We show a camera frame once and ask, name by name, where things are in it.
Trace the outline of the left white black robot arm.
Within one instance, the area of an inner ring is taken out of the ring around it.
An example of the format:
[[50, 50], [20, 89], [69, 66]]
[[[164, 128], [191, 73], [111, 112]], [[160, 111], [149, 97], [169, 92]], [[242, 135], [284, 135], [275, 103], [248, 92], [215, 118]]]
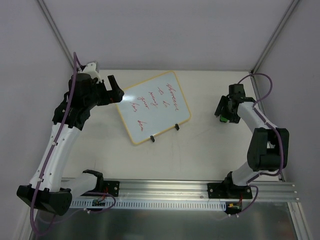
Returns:
[[62, 184], [62, 175], [91, 109], [119, 103], [123, 99], [124, 91], [115, 77], [109, 75], [107, 78], [110, 90], [103, 80], [88, 73], [78, 73], [69, 80], [69, 89], [54, 111], [50, 140], [40, 165], [29, 184], [19, 186], [16, 193], [28, 206], [63, 216], [72, 200], [81, 195], [98, 196], [105, 190], [101, 172], [84, 170], [66, 184]]

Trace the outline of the green whiteboard eraser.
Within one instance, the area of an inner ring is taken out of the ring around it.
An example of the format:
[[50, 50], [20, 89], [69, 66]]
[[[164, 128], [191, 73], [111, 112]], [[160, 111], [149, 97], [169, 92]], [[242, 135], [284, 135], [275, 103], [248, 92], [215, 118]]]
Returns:
[[221, 115], [219, 121], [222, 123], [227, 123], [229, 120]]

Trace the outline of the gold framed whiteboard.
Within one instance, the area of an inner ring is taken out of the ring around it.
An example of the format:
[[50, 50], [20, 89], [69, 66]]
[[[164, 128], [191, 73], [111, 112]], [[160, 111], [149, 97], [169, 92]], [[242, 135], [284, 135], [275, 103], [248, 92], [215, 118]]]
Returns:
[[139, 145], [190, 120], [192, 114], [174, 71], [124, 90], [117, 110], [131, 142]]

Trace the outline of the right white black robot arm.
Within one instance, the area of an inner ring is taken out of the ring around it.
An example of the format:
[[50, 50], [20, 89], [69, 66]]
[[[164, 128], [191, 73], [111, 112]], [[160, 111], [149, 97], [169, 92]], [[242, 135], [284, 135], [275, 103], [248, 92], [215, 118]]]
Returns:
[[260, 176], [278, 176], [287, 166], [290, 134], [286, 128], [273, 124], [247, 97], [243, 84], [232, 84], [228, 95], [219, 101], [215, 116], [221, 122], [237, 124], [244, 121], [252, 133], [246, 162], [227, 174], [217, 185], [207, 185], [210, 199], [252, 199], [249, 184]]

